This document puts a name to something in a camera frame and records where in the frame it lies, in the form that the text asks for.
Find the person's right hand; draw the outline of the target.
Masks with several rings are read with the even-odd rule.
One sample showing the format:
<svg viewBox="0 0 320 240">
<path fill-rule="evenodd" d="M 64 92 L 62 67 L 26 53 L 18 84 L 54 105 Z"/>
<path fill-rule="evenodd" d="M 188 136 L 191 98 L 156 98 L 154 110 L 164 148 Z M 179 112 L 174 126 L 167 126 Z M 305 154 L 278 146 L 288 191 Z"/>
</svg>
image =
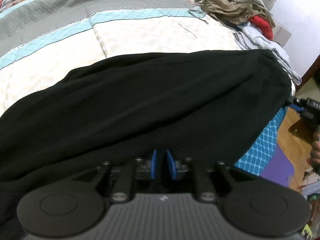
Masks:
<svg viewBox="0 0 320 240">
<path fill-rule="evenodd" d="M 320 141 L 319 132 L 313 134 L 313 142 L 311 144 L 312 149 L 310 151 L 310 165 L 314 172 L 319 175 L 319 163 L 320 163 Z"/>
</svg>

